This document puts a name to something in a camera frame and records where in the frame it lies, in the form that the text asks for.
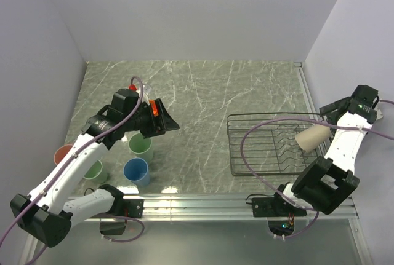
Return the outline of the pale green plastic cup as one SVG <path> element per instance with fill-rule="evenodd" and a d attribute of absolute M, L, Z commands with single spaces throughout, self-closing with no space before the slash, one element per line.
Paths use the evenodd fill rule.
<path fill-rule="evenodd" d="M 134 134 L 129 140 L 129 149 L 136 156 L 150 162 L 153 159 L 151 138 L 145 138 L 141 133 Z"/>

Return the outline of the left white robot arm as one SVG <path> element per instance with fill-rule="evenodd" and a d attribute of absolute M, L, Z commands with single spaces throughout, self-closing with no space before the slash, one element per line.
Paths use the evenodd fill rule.
<path fill-rule="evenodd" d="M 18 227 L 52 248 L 88 218 L 123 216 L 124 194 L 109 184 L 77 200 L 68 198 L 88 170 L 126 132 L 139 131 L 151 138 L 179 128 L 161 99 L 144 102 L 135 90 L 119 89 L 109 105 L 87 120 L 72 149 L 51 174 L 27 196 L 17 194 L 11 200 Z"/>

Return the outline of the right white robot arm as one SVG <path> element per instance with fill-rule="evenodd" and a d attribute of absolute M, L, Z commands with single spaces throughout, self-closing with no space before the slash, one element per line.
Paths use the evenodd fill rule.
<path fill-rule="evenodd" d="M 285 215 L 292 206 L 312 208 L 325 215 L 332 213 L 358 187 L 355 160 L 361 143 L 377 119 L 378 90 L 358 85 L 349 97 L 319 109 L 329 125 L 340 128 L 334 134 L 324 156 L 318 156 L 291 184 L 279 187 L 271 200 L 277 215 Z"/>

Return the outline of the blue plastic cup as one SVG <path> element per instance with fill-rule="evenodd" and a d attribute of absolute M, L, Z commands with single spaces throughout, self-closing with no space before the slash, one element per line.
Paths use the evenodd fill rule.
<path fill-rule="evenodd" d="M 150 184 L 150 173 L 147 162 L 139 157 L 129 160 L 123 168 L 124 176 L 133 184 L 145 187 Z"/>

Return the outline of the aluminium mounting rail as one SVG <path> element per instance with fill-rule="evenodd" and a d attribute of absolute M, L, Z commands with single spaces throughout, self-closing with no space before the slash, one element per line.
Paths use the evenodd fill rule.
<path fill-rule="evenodd" d="M 144 221 L 247 221 L 255 220 L 245 194 L 129 194 L 142 199 Z"/>

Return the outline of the salmon plastic cup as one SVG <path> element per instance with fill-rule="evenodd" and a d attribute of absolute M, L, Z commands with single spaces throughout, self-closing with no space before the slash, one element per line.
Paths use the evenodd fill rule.
<path fill-rule="evenodd" d="M 58 165 L 65 158 L 68 152 L 73 148 L 72 144 L 66 144 L 58 148 L 54 154 L 54 163 Z"/>

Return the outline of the orange mug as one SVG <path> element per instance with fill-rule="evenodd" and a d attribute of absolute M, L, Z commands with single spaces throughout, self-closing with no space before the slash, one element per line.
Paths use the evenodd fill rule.
<path fill-rule="evenodd" d="M 149 102 L 150 102 L 151 110 L 152 110 L 152 113 L 153 113 L 154 117 L 159 116 L 159 112 L 158 112 L 158 108 L 157 108 L 156 102 L 154 100 L 149 100 Z"/>

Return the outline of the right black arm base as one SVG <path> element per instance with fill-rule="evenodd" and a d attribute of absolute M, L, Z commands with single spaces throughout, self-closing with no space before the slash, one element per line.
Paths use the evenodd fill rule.
<path fill-rule="evenodd" d="M 268 220 L 269 231 L 274 237 L 286 238 L 295 231 L 295 217 L 307 215 L 304 209 L 296 208 L 280 196 L 250 194 L 245 203 L 252 207 L 254 218 L 284 218 L 284 220 Z"/>

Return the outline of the light green plastic cup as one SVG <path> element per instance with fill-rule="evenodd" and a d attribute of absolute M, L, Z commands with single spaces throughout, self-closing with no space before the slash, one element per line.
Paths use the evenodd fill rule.
<path fill-rule="evenodd" d="M 91 166 L 83 178 L 93 183 L 102 184 L 108 179 L 108 171 L 102 162 L 98 160 Z"/>

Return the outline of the beige plastic cup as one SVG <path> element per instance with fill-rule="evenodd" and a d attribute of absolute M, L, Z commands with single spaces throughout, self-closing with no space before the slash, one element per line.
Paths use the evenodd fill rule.
<path fill-rule="evenodd" d="M 331 136 L 329 127 L 323 125 L 314 125 L 298 133 L 295 140 L 300 148 L 305 152 L 311 152 L 321 143 L 325 142 Z"/>

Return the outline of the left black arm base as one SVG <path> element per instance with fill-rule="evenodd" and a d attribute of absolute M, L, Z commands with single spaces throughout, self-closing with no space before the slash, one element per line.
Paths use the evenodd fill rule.
<path fill-rule="evenodd" d="M 145 225 L 141 222 L 143 214 L 143 199 L 123 199 L 118 202 L 115 208 L 100 214 L 99 230 L 104 237 L 119 236 L 126 232 L 126 228 L 131 223 L 138 223 L 141 230 L 138 236 L 145 232 Z"/>

